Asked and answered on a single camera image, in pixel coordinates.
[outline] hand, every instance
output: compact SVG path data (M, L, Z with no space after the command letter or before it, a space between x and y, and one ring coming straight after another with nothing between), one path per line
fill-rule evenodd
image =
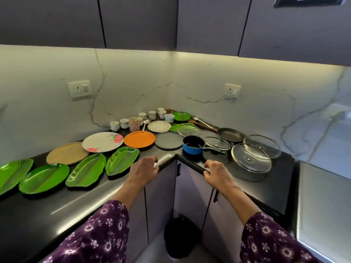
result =
M131 166L129 172L129 181L135 182L140 187L146 186L157 175L159 168L154 168L155 162L158 162L156 156L145 157Z
M204 177L213 188L217 189L222 195L226 194L234 187L238 187L233 176L224 167L223 163L208 160L205 162L205 168L209 168L210 172L204 171Z

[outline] kitchen wall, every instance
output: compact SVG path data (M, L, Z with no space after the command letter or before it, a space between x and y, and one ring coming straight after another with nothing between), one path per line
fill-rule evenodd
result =
M169 52L0 45L0 165L169 104ZM73 101L67 82L90 80Z
M351 125L323 119L331 103L351 106L351 67L175 52L171 81L173 109L268 136L351 179ZM225 83L242 86L238 99L224 96Z

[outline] purple sleeve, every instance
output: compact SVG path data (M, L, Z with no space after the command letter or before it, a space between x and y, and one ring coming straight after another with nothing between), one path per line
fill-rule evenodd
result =
M126 261L128 210L110 200L70 234L43 263L102 263Z
M263 212L247 221L241 240L243 263L320 262Z

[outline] floor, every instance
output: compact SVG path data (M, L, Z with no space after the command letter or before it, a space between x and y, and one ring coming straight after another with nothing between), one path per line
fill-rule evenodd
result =
M182 263L220 263L205 248L196 245L186 258L177 262ZM147 247L135 263L173 263L167 254L163 232Z

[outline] white cup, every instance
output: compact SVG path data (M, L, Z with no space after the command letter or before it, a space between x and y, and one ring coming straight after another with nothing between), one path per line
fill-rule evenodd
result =
M140 130L139 118L131 117L129 118L129 129L131 132L136 132Z
M174 114L165 114L165 118L167 123L173 123Z
M159 116L160 116L160 119L164 120L165 119L165 114L167 113L167 111L165 110L160 110L160 113L159 113Z
M138 116L145 119L146 118L146 113L138 113Z
M155 120L156 119L156 112L155 111L149 111L149 118L150 118L150 120Z
M121 128L123 128L123 129L129 128L129 120L128 119L120 119L119 122L121 123Z
M117 132L119 130L119 122L117 122L117 121L111 122L110 126L111 126L111 130L113 132Z
M142 126L143 125L143 118L142 117L137 117L139 119L139 126Z

